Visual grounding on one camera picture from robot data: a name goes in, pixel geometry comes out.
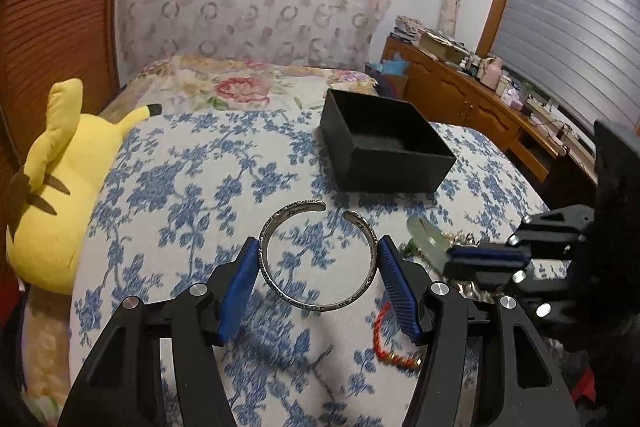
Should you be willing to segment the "pale green jade pendant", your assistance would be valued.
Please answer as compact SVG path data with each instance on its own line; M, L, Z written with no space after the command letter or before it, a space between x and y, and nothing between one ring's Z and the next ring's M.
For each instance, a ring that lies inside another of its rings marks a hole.
M449 260L447 251L451 247L448 239L423 217L411 216L407 220L407 228L416 247L432 269L439 275L444 274Z

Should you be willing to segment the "blue tissue paper bag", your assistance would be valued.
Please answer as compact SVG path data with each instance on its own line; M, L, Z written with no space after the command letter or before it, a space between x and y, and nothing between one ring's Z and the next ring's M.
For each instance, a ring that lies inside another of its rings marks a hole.
M381 60L379 62L369 62L366 64L366 73L368 75L380 74L391 76L402 76L405 74L410 62L402 58L396 52L392 58Z

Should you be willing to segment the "grey window blind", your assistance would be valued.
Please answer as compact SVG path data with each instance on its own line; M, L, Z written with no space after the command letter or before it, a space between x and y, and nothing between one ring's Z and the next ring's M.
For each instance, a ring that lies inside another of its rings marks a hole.
M638 124L639 0L506 0L490 52L586 124Z

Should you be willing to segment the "blue floral white blanket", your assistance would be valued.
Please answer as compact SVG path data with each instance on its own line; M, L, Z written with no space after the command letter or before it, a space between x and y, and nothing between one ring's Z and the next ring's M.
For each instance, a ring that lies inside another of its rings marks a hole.
M355 210L378 235L410 239L409 218L446 233L501 242L541 197L480 132L439 124L454 165L432 195L337 191L318 112L216 112L153 117L130 131L96 203L70 307L70 371L77 373L119 303L175 297L233 260L278 209L303 199L326 210L277 229L238 335L216 353L241 426L397 426L416 377L381 363L375 343L415 357L384 310L381 281L345 309L292 306L352 295L369 266Z

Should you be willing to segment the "pink floral bed cover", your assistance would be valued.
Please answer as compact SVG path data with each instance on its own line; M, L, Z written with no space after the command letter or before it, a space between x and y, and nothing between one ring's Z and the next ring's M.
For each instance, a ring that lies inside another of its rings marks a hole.
M101 113L115 122L131 109L160 104L165 114L214 110L316 110L330 89L375 95L378 82L364 72L177 54L143 69Z

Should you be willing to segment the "pink thermos jug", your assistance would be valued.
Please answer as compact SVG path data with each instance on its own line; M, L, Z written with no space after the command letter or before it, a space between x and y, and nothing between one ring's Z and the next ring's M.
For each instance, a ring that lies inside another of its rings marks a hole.
M488 55L480 61L480 82L488 89L495 91L502 76L503 60L495 55Z

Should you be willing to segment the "silver cuff bangle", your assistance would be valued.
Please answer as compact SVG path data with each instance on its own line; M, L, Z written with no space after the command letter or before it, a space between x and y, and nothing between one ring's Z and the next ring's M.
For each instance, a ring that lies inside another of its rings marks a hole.
M258 265L267 286L305 314L356 303L371 287L376 236L359 212L322 200L291 202L270 216L258 237Z

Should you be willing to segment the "yellow Pikachu plush toy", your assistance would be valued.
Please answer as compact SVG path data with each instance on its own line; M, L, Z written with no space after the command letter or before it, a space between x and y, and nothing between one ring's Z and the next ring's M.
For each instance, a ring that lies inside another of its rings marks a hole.
M129 131L162 113L133 109L116 124L81 112L84 84L55 83L46 127L12 176L6 198L6 257L24 282L51 293L73 292L82 243L96 199Z

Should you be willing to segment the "wooden sideboard cabinet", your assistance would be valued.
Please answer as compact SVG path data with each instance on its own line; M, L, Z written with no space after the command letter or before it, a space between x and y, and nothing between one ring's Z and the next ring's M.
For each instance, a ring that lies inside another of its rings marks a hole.
M402 97L429 121L456 124L482 132L538 186L561 158L590 181L591 166L578 161L568 147L553 143L551 132L504 105L494 91L477 80L433 60L414 46L388 36L383 58L400 56L409 62Z

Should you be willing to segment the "cardboard box on cabinet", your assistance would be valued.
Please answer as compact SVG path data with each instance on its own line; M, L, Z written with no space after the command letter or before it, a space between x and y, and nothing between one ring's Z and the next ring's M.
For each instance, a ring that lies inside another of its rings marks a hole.
M448 38L444 38L439 34L434 34L429 30L420 32L420 38L416 43L416 47L425 54L431 54L441 62L450 62L459 64L469 52L452 42Z

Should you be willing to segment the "black square jewelry box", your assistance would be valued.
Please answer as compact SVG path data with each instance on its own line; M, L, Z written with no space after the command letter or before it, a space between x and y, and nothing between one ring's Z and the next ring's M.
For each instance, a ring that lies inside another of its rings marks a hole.
M330 89L320 130L344 192L434 193L456 156L410 103Z

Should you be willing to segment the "brown louvered wardrobe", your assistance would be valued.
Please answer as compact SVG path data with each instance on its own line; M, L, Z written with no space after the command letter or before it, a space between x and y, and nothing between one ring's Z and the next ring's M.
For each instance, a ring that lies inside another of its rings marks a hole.
M52 84L70 78L84 83L86 113L118 95L114 0L1 0L1 119L18 161L44 128Z

